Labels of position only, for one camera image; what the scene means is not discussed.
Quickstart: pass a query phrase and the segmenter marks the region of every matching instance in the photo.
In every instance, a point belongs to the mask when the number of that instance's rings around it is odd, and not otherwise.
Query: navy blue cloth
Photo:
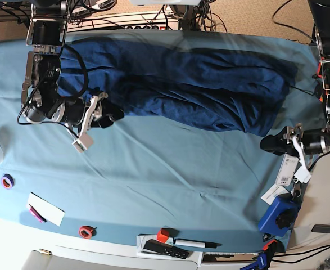
[[[162,115],[209,131],[265,136],[295,83],[297,68],[253,52],[191,52],[141,42],[85,40],[71,45],[100,89],[126,115]],[[64,50],[59,93],[81,89],[77,59]]]

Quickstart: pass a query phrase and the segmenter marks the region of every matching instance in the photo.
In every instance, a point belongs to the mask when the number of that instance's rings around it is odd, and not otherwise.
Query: red block
[[[170,232],[165,229],[159,230],[159,232],[156,235],[157,241],[160,241],[162,243],[166,243],[169,237],[170,237]]]

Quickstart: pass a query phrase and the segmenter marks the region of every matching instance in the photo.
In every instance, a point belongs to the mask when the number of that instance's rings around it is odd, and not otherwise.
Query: red tape roll
[[[82,226],[79,230],[79,234],[82,238],[90,239],[94,230],[95,229],[90,226]]]

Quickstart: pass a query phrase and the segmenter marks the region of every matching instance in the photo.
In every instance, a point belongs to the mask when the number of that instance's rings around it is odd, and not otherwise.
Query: remote control
[[[179,249],[175,246],[170,246],[163,244],[154,239],[148,240],[143,247],[144,249],[160,253],[162,255],[167,255],[171,257],[176,257],[180,259],[185,259],[189,256],[189,252],[183,249]]]

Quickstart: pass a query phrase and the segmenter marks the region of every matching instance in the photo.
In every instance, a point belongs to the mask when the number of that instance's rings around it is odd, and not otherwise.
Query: robotic arm
[[[293,138],[301,145],[305,155],[330,154],[330,0],[308,0],[314,21],[314,35],[320,53],[319,75],[322,85],[316,88],[317,96],[323,103],[327,125],[323,129],[302,130],[302,125],[284,127],[275,136],[267,136],[261,141],[261,148],[276,155],[288,153],[299,156]]]
[[[105,92],[93,95],[89,102],[82,99],[88,88],[88,74],[80,54],[65,44],[67,23],[70,21],[72,1],[32,0],[32,17],[26,44],[34,50],[29,52],[25,81],[22,85],[21,111],[28,123],[40,124],[45,120],[65,123],[74,137],[73,146],[79,151],[87,150],[93,141],[87,134],[90,128],[107,128],[124,117],[121,108],[107,100]],[[84,74],[82,89],[73,96],[57,93],[57,80],[61,72],[60,56],[69,50],[79,61]]]

